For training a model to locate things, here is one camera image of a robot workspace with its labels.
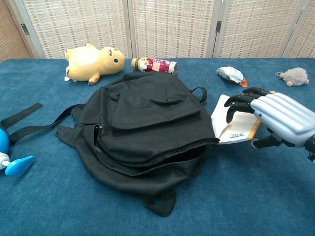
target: blue fabric surface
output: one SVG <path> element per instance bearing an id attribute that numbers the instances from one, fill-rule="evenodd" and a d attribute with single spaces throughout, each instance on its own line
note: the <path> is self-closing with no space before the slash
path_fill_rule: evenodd
<path id="1" fill-rule="evenodd" d="M 221 94 L 243 88 L 216 70 L 231 65 L 249 87 L 276 90 L 315 111 L 315 59 L 175 59 L 178 78 L 190 89 L 204 86 L 212 113 Z M 51 123 L 65 108 L 85 103 L 100 87 L 131 72 L 102 77 L 94 86 L 63 80 L 67 61 L 15 59 L 0 63 L 0 119 L 35 102 L 44 107 L 9 128 Z M 275 72 L 305 68 L 310 84 L 287 87 Z M 73 126 L 71 117 L 62 123 Z M 269 135 L 261 125 L 255 137 Z M 0 171 L 0 235 L 315 235 L 315 165 L 303 148 L 261 150 L 249 142 L 210 146 L 200 174 L 175 187 L 172 214 L 161 218 L 138 197 L 105 186 L 84 169 L 76 151 L 52 130 L 30 135 L 10 148 L 11 160 L 33 155 L 24 173 Z"/>

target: backpack strap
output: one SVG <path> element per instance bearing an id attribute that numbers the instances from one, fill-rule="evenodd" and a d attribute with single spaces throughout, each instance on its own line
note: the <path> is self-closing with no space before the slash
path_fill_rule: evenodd
<path id="1" fill-rule="evenodd" d="M 204 87 L 196 87 L 194 88 L 193 90 L 190 90 L 191 93 L 193 93 L 196 89 L 200 89 L 202 91 L 202 97 L 201 99 L 199 100 L 199 102 L 204 102 L 207 100 L 207 97 L 208 97 L 208 93 L 207 93 L 207 90 L 204 88 Z"/>
<path id="2" fill-rule="evenodd" d="M 7 134 L 7 128 L 9 128 L 10 126 L 16 124 L 17 122 L 19 122 L 20 120 L 23 120 L 25 117 L 29 116 L 30 114 L 32 114 L 33 112 L 37 111 L 39 108 L 41 108 L 43 105 L 41 105 L 40 103 L 35 103 L 34 105 L 18 112 L 15 115 L 12 115 L 6 119 L 3 119 L 0 121 L 0 128 L 3 129 Z"/>
<path id="3" fill-rule="evenodd" d="M 164 201 L 155 203 L 158 197 L 161 197 Z M 143 195 L 142 201 L 144 205 L 159 216 L 169 216 L 173 210 L 176 202 L 176 194 L 173 189 L 165 190 L 161 192 L 159 196 Z"/>
<path id="4" fill-rule="evenodd" d="M 58 122 L 63 120 L 65 117 L 71 115 L 71 111 L 72 111 L 73 108 L 75 108 L 75 107 L 84 107 L 84 105 L 85 104 L 76 104 L 76 105 L 73 105 L 71 107 L 68 107 L 67 109 L 65 109 L 58 116 L 58 118 L 54 122 L 52 122 L 49 125 L 26 126 L 26 127 L 23 127 L 21 129 L 15 131 L 13 134 L 9 135 L 10 143 L 14 144 L 14 143 L 16 143 L 17 141 L 19 141 L 20 139 L 22 139 L 23 137 L 25 137 L 25 136 L 27 136 L 29 134 L 35 133 L 35 132 L 40 131 L 40 130 L 48 129 L 48 128 L 54 126 L 55 124 L 57 124 Z"/>

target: small plush toy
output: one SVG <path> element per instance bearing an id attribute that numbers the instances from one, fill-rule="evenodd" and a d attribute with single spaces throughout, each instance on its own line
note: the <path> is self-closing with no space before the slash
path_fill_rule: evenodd
<path id="1" fill-rule="evenodd" d="M 307 78 L 306 70 L 300 67 L 290 69 L 284 73 L 277 72 L 276 75 L 283 79 L 289 87 L 300 86 L 302 84 L 307 85 L 310 82 Z"/>
<path id="2" fill-rule="evenodd" d="M 65 81 L 89 81 L 89 85 L 98 82 L 101 75 L 119 72 L 124 64 L 124 55 L 117 49 L 105 47 L 98 50 L 92 44 L 65 50 L 69 66 L 65 69 Z"/>

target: plastic bottle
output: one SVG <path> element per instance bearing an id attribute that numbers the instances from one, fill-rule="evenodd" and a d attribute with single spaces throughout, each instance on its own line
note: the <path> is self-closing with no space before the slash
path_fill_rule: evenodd
<path id="1" fill-rule="evenodd" d="M 161 59 L 152 59 L 152 58 L 133 58 L 131 61 L 131 66 L 134 69 L 140 71 L 158 71 L 158 72 L 167 72 L 172 75 L 176 75 L 177 72 L 177 62 L 161 60 Z"/>

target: book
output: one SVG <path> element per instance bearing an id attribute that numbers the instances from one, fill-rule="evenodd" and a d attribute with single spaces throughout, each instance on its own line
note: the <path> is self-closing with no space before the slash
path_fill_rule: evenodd
<path id="1" fill-rule="evenodd" d="M 254 114 L 235 112 L 233 120 L 226 123 L 226 114 L 229 107 L 224 107 L 229 96 L 221 95 L 211 115 L 212 126 L 220 144 L 233 144 L 253 139 L 260 120 Z"/>

